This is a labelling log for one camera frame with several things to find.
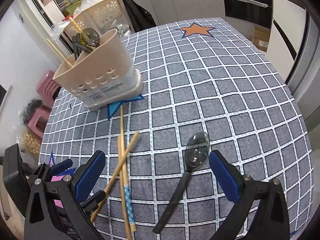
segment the black garbage bag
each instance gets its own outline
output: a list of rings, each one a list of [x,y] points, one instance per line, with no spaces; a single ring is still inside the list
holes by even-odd
[[[156,27],[152,15],[133,0],[122,0],[128,12],[135,32]]]

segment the black utensil handle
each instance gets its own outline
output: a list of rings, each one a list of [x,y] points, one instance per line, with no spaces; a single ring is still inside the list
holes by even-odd
[[[93,49],[90,49],[89,47],[83,45],[83,44],[80,43],[79,41],[75,41],[73,44],[76,45],[78,48],[84,50],[84,51],[87,52],[87,53],[93,52]]]
[[[75,54],[75,60],[78,58],[78,47],[74,44],[76,41],[76,36],[72,36],[73,53]]]
[[[191,180],[191,174],[188,172],[183,173],[183,176],[180,179],[180,182],[179,182],[175,192],[173,193],[169,204],[167,205],[165,211],[163,212],[158,223],[156,224],[155,228],[153,229],[154,233],[156,233],[156,234],[161,233],[164,226],[168,223],[170,217],[172,216],[173,212],[177,208],[180,199],[182,198],[183,192],[188,187],[190,180]]]
[[[76,40],[81,42],[81,34],[80,33],[77,33]],[[80,56],[80,54],[81,54],[81,49],[78,48],[78,57]]]

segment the beige plastic utensil holder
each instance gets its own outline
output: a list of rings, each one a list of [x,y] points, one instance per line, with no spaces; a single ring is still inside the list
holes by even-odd
[[[84,102],[90,111],[109,103],[130,99],[143,91],[143,82],[138,69],[117,33],[112,29],[100,37],[100,46],[90,54],[82,52],[73,65],[63,62],[53,79]]]
[[[74,21],[81,28],[93,28],[99,35],[105,33],[105,27],[123,15],[122,3],[120,0],[102,0],[101,2],[81,12]],[[78,31],[70,23],[65,28],[70,36],[75,36]]]

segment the pink stool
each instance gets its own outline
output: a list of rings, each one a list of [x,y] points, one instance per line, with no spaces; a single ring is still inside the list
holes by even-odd
[[[45,126],[47,125],[49,116],[50,111],[39,107],[28,123],[28,127],[30,128],[30,130],[32,130],[40,138],[43,138]]]
[[[48,70],[36,87],[37,93],[41,96],[44,104],[49,108],[53,107],[54,100],[57,97],[57,91],[61,88],[61,86],[52,79],[53,76],[54,73],[51,70]]]

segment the table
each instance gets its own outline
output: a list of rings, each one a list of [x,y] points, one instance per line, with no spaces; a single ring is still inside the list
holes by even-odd
[[[197,23],[214,27],[208,35],[186,38],[177,28]],[[208,162],[193,173],[188,189],[161,235],[152,232],[184,171],[189,137],[207,132],[238,170],[254,179],[278,178],[289,207],[291,232],[310,216],[313,191],[311,148],[299,108],[263,54],[221,18],[196,19],[158,26],[123,39],[144,78],[145,100],[124,105],[130,154],[135,240],[209,239],[228,215],[227,201]],[[89,112],[62,89],[55,101],[41,147],[40,162],[71,158],[74,167],[95,150],[107,164],[93,192],[104,189],[117,164],[119,111],[108,120],[106,109]],[[125,239],[118,181],[95,226],[105,239]],[[258,202],[252,205],[240,235],[245,235]]]

